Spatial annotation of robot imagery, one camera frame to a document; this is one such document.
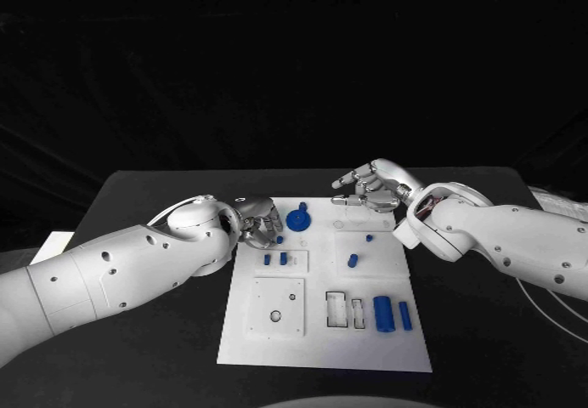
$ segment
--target white board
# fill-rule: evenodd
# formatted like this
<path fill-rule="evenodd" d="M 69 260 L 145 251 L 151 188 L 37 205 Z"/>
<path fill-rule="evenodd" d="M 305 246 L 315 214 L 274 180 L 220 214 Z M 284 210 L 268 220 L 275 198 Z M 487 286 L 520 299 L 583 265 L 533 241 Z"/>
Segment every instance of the white board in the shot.
<path fill-rule="evenodd" d="M 308 206 L 311 225 L 305 231 L 294 232 L 285 227 L 285 216 L 298 209 L 301 201 Z M 392 236 L 393 214 L 377 214 L 364 207 L 334 206 L 330 198 L 275 197 L 274 202 L 284 221 L 284 242 L 272 248 L 272 255 L 279 257 L 279 252 L 298 255 L 295 251 L 305 251 L 302 266 L 264 269 L 262 251 L 239 244 L 217 364 L 431 372 L 405 250 Z M 373 235 L 372 242 L 364 241 L 367 234 Z M 347 267 L 350 251 L 360 256 L 351 269 Z M 275 308 L 288 307 L 279 303 L 287 300 L 282 295 L 268 300 L 268 304 L 255 301 L 259 296 L 255 282 L 268 278 L 281 279 L 269 284 L 278 285 L 275 293 L 294 291 L 291 285 L 304 282 L 304 308 L 297 306 L 291 312 L 302 310 L 302 331 L 284 334 L 279 321 L 271 320 L 274 304 L 278 304 Z M 346 293 L 347 327 L 327 327 L 327 292 Z M 376 296 L 389 296 L 392 300 L 396 331 L 390 333 L 376 330 L 372 303 Z M 354 299 L 362 300 L 363 328 L 354 325 Z M 403 330 L 399 302 L 408 302 L 411 331 Z M 249 333 L 255 331 L 249 324 L 255 319 L 264 328 Z M 289 323 L 298 328 L 300 320 L 289 318 Z M 281 335 L 265 336 L 269 331 Z"/>

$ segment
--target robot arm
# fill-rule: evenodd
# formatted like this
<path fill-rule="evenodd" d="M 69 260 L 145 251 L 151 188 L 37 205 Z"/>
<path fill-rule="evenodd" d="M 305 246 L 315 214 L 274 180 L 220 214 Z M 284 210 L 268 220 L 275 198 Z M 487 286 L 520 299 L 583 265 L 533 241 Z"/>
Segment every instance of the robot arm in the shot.
<path fill-rule="evenodd" d="M 382 180 L 382 184 L 392 187 L 387 204 L 396 197 L 408 206 L 406 218 L 393 234 L 409 249 L 422 243 L 449 262 L 473 249 L 504 274 L 588 300 L 588 236 L 582 221 L 520 206 L 493 206 L 474 189 L 458 183 L 432 184 L 425 188 L 385 159 L 370 163 L 372 173 L 377 175 L 382 167 L 387 169 L 383 177 L 395 177 L 395 172 L 403 177 L 396 182 Z M 359 194 L 338 195 L 333 203 L 364 204 L 379 211 L 382 203 L 373 196 L 376 193 L 366 190 L 362 194 L 362 176 L 346 175 L 333 187 L 354 179 Z"/>
<path fill-rule="evenodd" d="M 258 226 L 264 220 L 269 235 L 282 230 L 272 200 L 238 199 L 235 204 L 212 195 L 194 197 L 157 227 L 122 229 L 1 274 L 0 366 L 52 336 L 135 308 L 190 276 L 219 270 L 238 240 L 269 247 L 272 236 Z"/>

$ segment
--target black fabric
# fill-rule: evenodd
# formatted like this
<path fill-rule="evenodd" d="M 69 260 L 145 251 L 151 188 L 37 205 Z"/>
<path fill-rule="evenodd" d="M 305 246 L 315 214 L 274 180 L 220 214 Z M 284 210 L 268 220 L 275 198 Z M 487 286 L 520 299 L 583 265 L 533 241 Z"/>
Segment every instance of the black fabric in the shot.
<path fill-rule="evenodd" d="M 573 6 L 122 9 L 0 14 L 4 218 L 75 229 L 117 170 L 354 167 L 377 156 L 522 162 L 524 178 L 549 168 L 539 181 L 582 191 L 560 183 L 585 167 L 582 141 L 549 139 L 586 107 Z"/>
<path fill-rule="evenodd" d="M 409 170 L 425 183 L 464 183 L 496 205 L 539 208 L 509 168 Z M 225 200 L 330 196 L 331 181 L 344 171 L 118 172 L 69 247 L 147 222 L 197 194 Z M 398 209 L 396 219 L 402 216 Z M 422 246 L 405 253 L 432 374 L 217 365 L 230 262 L 140 308 L 21 354 L 0 370 L 0 406 L 239 408 L 333 394 L 389 395 L 451 407 L 585 406 L 585 344 L 539 315 L 516 281 L 474 252 L 457 263 L 439 260 Z"/>

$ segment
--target mounting hole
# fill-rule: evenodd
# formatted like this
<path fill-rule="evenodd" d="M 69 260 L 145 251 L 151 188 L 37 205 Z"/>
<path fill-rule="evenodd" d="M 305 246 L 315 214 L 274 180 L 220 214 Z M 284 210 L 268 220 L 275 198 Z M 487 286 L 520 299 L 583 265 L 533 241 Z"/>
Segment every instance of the mounting hole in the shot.
<path fill-rule="evenodd" d="M 282 314 L 279 313 L 278 310 L 275 310 L 271 314 L 269 314 L 269 320 L 275 323 L 279 321 L 279 319 L 282 318 Z"/>

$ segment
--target white cable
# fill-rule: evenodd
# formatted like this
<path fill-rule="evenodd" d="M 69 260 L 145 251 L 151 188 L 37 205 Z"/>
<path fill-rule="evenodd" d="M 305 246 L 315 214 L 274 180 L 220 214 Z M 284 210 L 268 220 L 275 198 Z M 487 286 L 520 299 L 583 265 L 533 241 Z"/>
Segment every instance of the white cable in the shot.
<path fill-rule="evenodd" d="M 568 304 L 560 300 L 560 297 L 552 291 L 547 292 L 558 299 L 558 302 L 562 304 L 562 306 L 572 312 L 573 316 L 588 323 L 588 319 L 568 306 Z"/>
<path fill-rule="evenodd" d="M 166 210 L 163 210 L 163 211 L 157 214 L 155 218 L 147 223 L 147 225 L 151 227 L 151 226 L 160 221 L 160 219 L 163 218 L 163 216 L 164 216 L 171 210 L 176 210 L 187 201 L 193 201 L 193 200 L 196 200 L 196 198 L 199 198 L 199 197 L 200 197 L 200 196 L 196 195 L 193 198 L 189 198 L 189 199 L 180 201 L 180 202 L 179 202 L 177 204 L 174 204 L 170 208 L 166 208 Z"/>
<path fill-rule="evenodd" d="M 542 308 L 536 305 L 534 300 L 530 298 L 527 291 L 523 287 L 523 284 L 520 283 L 520 279 L 517 278 L 517 283 L 520 285 L 520 289 L 523 290 L 523 293 L 526 295 L 526 298 L 529 299 L 530 303 L 533 304 L 534 308 L 542 312 L 542 315 L 547 318 L 549 322 L 563 331 L 566 334 L 571 334 L 578 340 L 582 342 L 588 343 L 588 340 L 585 338 L 579 337 L 573 332 L 571 332 L 552 318 L 550 316 L 543 312 Z"/>

